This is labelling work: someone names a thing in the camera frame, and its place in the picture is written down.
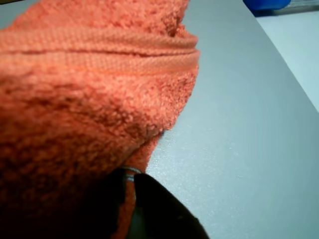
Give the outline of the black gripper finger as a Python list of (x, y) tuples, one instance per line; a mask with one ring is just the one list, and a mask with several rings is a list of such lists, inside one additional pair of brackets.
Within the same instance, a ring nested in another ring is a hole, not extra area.
[(161, 183), (148, 174), (134, 176), (136, 206), (148, 236), (154, 239), (207, 239), (199, 220)]
[(125, 201), (125, 172), (116, 169), (88, 192), (82, 207), (82, 237), (109, 239), (117, 231), (120, 205)]

